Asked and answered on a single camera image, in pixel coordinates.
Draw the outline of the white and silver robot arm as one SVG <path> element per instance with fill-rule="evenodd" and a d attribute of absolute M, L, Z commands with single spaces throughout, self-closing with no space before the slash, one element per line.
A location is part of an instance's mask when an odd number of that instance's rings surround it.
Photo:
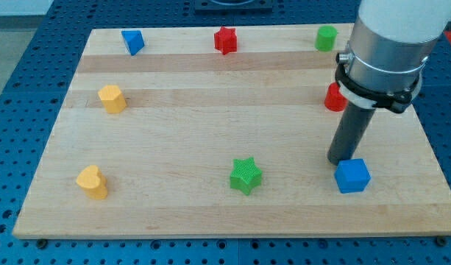
<path fill-rule="evenodd" d="M 451 18 L 451 0 L 362 0 L 335 80 L 352 107 L 402 113 Z"/>

